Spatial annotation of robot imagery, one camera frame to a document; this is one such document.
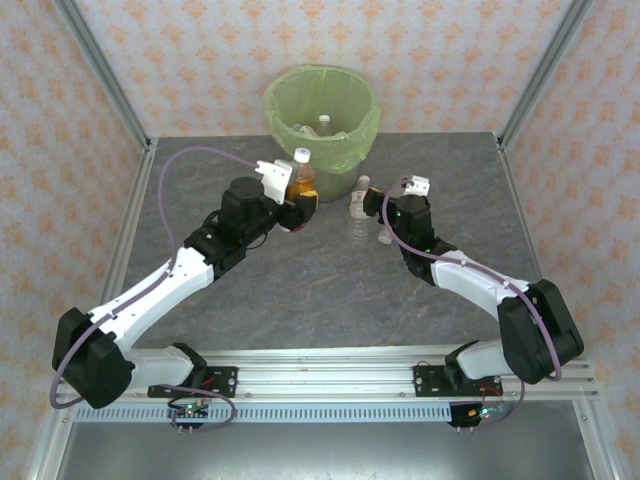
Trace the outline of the aluminium frame post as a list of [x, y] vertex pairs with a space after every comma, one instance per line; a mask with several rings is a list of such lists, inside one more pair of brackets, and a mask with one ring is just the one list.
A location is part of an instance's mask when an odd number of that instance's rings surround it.
[[571, 0], [502, 132], [497, 136], [497, 145], [501, 151], [506, 152], [516, 141], [519, 131], [551, 79], [593, 2], [594, 0]]
[[78, 3], [76, 0], [52, 0], [52, 2], [75, 37], [126, 130], [140, 150], [147, 151], [151, 138], [146, 133]]

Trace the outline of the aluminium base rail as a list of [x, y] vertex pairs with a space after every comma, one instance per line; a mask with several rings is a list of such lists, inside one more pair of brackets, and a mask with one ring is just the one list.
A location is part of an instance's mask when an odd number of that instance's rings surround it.
[[[235, 400], [246, 402], [418, 401], [414, 366], [444, 365], [458, 345], [311, 349], [213, 350], [199, 355], [214, 367], [238, 368]], [[597, 399], [600, 392], [586, 360], [563, 367], [558, 382], [526, 386], [525, 400]]]

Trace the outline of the left circuit board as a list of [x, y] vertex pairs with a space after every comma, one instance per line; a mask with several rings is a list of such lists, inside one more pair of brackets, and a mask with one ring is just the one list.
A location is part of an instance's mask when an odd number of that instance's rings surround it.
[[209, 417], [208, 405], [203, 400], [174, 399], [167, 403], [169, 418], [177, 423], [202, 422]]

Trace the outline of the red gold label bottle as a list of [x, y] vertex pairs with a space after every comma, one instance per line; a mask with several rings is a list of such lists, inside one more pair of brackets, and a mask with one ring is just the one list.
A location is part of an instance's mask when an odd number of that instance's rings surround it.
[[[290, 201], [297, 206], [299, 193], [315, 190], [313, 186], [315, 172], [311, 165], [311, 151], [309, 149], [298, 147], [294, 152], [293, 160], [296, 170], [293, 180], [286, 190], [285, 201]], [[306, 224], [301, 223], [300, 227], [294, 232], [301, 230]]]

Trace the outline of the clear ribbed bottle white cap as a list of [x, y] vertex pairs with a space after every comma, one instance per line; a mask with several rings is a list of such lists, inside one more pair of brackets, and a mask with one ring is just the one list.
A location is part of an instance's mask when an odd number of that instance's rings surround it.
[[361, 175], [351, 193], [349, 213], [351, 235], [355, 241], [364, 241], [368, 236], [368, 219], [364, 210], [364, 199], [370, 186], [370, 177]]

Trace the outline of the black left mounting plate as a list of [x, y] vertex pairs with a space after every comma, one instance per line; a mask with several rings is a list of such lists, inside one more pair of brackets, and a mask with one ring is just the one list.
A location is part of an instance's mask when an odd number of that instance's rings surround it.
[[197, 389], [219, 393], [227, 398], [234, 398], [238, 383], [238, 372], [239, 369], [233, 366], [207, 366], [204, 369], [201, 379], [197, 379], [194, 375], [190, 375], [181, 384], [181, 387], [187, 388], [187, 391], [175, 390], [161, 385], [154, 385], [147, 389], [147, 396], [150, 398], [166, 399], [186, 396], [204, 398], [204, 395], [195, 392], [195, 389]]

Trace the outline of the translucent grey plastic bin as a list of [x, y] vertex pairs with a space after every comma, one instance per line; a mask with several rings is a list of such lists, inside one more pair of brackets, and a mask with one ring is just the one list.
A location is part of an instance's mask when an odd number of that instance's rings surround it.
[[343, 173], [331, 173], [313, 166], [315, 172], [314, 189], [321, 203], [329, 203], [349, 194], [358, 179], [359, 167]]

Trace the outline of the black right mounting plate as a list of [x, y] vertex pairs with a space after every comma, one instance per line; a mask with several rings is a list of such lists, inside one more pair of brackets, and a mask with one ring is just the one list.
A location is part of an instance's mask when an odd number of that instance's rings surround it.
[[472, 380], [447, 365], [415, 365], [413, 386], [417, 397], [498, 397], [503, 394], [499, 377]]

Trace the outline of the right circuit board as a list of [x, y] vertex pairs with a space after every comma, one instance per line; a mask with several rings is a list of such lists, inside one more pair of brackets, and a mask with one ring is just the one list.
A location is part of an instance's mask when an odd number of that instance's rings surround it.
[[484, 419], [489, 419], [492, 416], [506, 413], [506, 412], [507, 412], [507, 406], [505, 404], [488, 405], [488, 406], [480, 405], [480, 406], [471, 408], [467, 412], [467, 416], [471, 419], [484, 420]]

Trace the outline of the green plastic bin liner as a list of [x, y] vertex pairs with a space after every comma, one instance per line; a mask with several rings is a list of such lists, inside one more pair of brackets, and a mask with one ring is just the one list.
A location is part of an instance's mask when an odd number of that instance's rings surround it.
[[[381, 117], [375, 92], [361, 75], [325, 65], [301, 65], [275, 79], [263, 94], [263, 109], [271, 136], [287, 154], [307, 148], [312, 164], [331, 173], [366, 158]], [[291, 129], [298, 123], [316, 130], [321, 114], [331, 117], [333, 136], [306, 139]]]

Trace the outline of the black mounting plate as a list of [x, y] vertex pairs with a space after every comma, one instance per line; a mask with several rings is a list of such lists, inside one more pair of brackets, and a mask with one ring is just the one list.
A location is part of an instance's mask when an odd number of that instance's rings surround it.
[[238, 372], [239, 369], [233, 366], [207, 366], [204, 369], [201, 379], [197, 379], [194, 375], [190, 375], [181, 384], [181, 387], [187, 388], [187, 391], [175, 390], [161, 385], [154, 385], [147, 389], [147, 396], [150, 398], [166, 399], [186, 396], [204, 398], [204, 395], [195, 392], [195, 389], [197, 389], [219, 393], [227, 398], [234, 398], [238, 383]]
[[413, 386], [417, 397], [498, 397], [503, 394], [499, 377], [472, 380], [447, 365], [415, 365]]

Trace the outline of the circuit board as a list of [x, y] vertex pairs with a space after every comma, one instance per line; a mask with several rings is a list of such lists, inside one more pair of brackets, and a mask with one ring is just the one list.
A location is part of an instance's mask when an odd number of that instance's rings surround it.
[[471, 408], [467, 412], [467, 416], [471, 419], [484, 420], [484, 419], [489, 419], [492, 416], [506, 413], [506, 412], [507, 412], [507, 406], [505, 404], [488, 405], [488, 406], [480, 405], [480, 406]]
[[203, 400], [174, 399], [167, 403], [169, 418], [177, 423], [202, 422], [209, 417], [208, 405]]

